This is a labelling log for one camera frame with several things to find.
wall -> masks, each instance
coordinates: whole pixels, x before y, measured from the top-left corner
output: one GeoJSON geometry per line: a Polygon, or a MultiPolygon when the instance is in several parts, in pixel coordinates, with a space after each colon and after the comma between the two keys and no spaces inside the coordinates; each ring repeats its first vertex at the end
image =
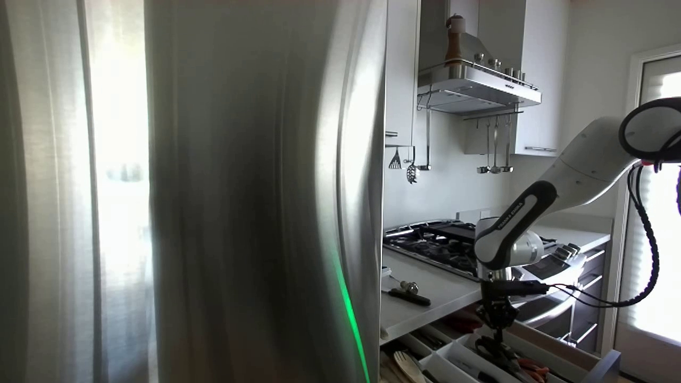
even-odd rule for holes
{"type": "MultiPolygon", "coordinates": [[[[603,116],[625,116],[630,57],[639,52],[681,43],[679,0],[574,0],[563,90],[562,145],[603,116]]],[[[549,167],[547,159],[520,159],[511,197],[549,167]]],[[[572,214],[612,218],[618,189],[572,214]]]]}
{"type": "MultiPolygon", "coordinates": [[[[384,225],[414,223],[428,219],[454,219],[461,214],[464,222],[477,222],[480,216],[493,216],[506,203],[508,175],[479,175],[485,155],[467,155],[467,131],[471,123],[459,118],[429,113],[433,131],[433,170],[420,173],[414,186],[406,183],[406,165],[410,150],[403,147],[403,170],[389,170],[388,165],[396,150],[385,150],[384,161],[384,225]]],[[[425,110],[420,110],[414,125],[417,165],[425,161],[425,110]]]]}

range hood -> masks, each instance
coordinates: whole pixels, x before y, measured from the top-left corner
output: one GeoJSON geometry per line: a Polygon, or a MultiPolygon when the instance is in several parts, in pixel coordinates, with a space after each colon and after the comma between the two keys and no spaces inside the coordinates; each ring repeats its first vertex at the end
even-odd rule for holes
{"type": "Polygon", "coordinates": [[[491,116],[541,104],[541,91],[526,84],[526,75],[506,69],[473,35],[461,33],[459,57],[445,63],[450,41],[440,16],[428,19],[428,10],[422,14],[420,107],[458,116],[491,116]]]}

stainless steel refrigerator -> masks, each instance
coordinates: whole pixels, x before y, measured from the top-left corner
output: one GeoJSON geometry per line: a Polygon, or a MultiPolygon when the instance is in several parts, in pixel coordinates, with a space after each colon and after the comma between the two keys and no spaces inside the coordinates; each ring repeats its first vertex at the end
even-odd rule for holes
{"type": "Polygon", "coordinates": [[[375,382],[385,0],[147,7],[163,382],[375,382]]]}

stove burner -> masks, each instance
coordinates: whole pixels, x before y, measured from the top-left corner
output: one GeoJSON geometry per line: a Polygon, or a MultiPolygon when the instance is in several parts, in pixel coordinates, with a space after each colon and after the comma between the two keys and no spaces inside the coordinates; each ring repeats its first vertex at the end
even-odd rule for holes
{"type": "Polygon", "coordinates": [[[473,254],[475,225],[461,222],[429,222],[388,232],[384,244],[443,270],[477,277],[473,254]]]}

countertop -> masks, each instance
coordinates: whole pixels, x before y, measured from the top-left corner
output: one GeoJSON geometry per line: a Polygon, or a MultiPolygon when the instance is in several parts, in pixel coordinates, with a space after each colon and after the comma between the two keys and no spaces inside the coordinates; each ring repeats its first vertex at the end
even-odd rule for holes
{"type": "MultiPolygon", "coordinates": [[[[555,239],[558,242],[572,242],[582,251],[600,247],[610,239],[605,232],[570,231],[559,225],[532,225],[532,232],[555,239]]],[[[429,307],[423,308],[380,293],[380,346],[480,301],[479,284],[439,270],[389,250],[384,251],[384,265],[396,280],[414,282],[420,293],[429,299],[429,307]]]]}

